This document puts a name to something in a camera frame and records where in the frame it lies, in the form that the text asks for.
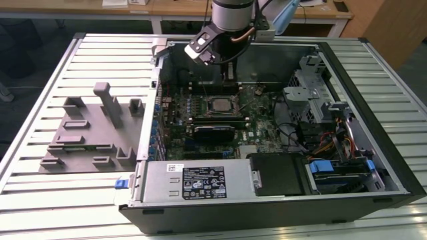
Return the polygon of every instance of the circuit board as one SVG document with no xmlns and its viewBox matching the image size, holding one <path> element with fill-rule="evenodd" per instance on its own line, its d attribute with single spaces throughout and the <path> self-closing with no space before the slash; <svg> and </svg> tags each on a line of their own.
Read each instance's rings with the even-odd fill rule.
<svg viewBox="0 0 427 240">
<path fill-rule="evenodd" d="M 167 132 L 167 160 L 239 159 L 248 153 L 280 153 L 283 144 L 271 115 L 269 93 L 255 95 L 256 85 L 245 85 L 233 96 L 192 95 L 175 89 L 163 95 Z M 197 144 L 192 134 L 196 118 L 217 120 L 235 127 L 233 140 L 220 144 Z M 209 121 L 207 125 L 223 124 Z"/>
</svg>

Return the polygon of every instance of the wooden desk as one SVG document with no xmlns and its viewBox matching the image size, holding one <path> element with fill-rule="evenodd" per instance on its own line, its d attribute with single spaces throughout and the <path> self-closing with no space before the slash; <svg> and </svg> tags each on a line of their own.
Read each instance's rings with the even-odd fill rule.
<svg viewBox="0 0 427 240">
<path fill-rule="evenodd" d="M 152 21 L 203 21 L 207 9 L 205 0 L 153 0 Z M 207 18 L 212 13 L 208 5 Z M 332 25 L 328 37 L 339 37 L 347 21 L 354 17 L 351 12 L 339 12 L 332 0 L 314 7 L 299 7 L 291 23 Z"/>
<path fill-rule="evenodd" d="M 0 18 L 149 20 L 152 31 L 161 34 L 161 21 L 203 21 L 205 0 L 151 0 L 147 5 L 103 9 L 103 0 L 0 0 Z M 207 15 L 211 16 L 211 4 Z M 297 8 L 291 23 L 334 25 L 328 37 L 339 37 L 351 12 L 339 12 L 332 0 L 327 4 Z"/>
<path fill-rule="evenodd" d="M 149 21 L 153 3 L 104 9 L 103 0 L 0 0 L 0 18 Z"/>
</svg>

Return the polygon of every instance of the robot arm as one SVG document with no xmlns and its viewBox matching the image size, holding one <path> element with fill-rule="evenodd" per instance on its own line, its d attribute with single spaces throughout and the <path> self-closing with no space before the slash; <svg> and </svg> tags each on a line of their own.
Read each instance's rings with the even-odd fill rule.
<svg viewBox="0 0 427 240">
<path fill-rule="evenodd" d="M 212 0 L 212 23 L 201 29 L 184 49 L 196 63 L 220 65 L 221 73 L 232 65 L 235 72 L 237 57 L 256 36 L 263 36 L 271 28 L 263 9 L 272 1 L 280 0 L 267 0 L 260 7 L 257 0 Z M 291 22 L 299 3 L 300 0 L 289 0 L 273 19 L 273 25 L 281 29 L 279 34 Z"/>
</svg>

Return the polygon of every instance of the warning label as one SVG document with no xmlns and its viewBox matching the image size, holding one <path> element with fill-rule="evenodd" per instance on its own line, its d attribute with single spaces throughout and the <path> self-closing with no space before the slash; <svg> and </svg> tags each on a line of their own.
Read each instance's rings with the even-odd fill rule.
<svg viewBox="0 0 427 240">
<path fill-rule="evenodd" d="M 227 198 L 223 166 L 185 167 L 181 179 L 181 197 L 185 200 Z"/>
</svg>

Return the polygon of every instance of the table surface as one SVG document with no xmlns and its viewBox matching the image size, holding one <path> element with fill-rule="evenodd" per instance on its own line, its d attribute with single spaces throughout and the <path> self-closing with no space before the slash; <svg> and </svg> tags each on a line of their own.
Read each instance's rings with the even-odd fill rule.
<svg viewBox="0 0 427 240">
<path fill-rule="evenodd" d="M 103 9 L 103 0 L 0 0 L 0 12 L 68 13 L 100 15 L 204 16 L 205 0 L 151 0 L 147 5 L 129 4 L 127 8 Z M 314 7 L 297 8 L 295 18 L 351 19 L 351 12 L 339 12 L 332 0 Z"/>
</svg>

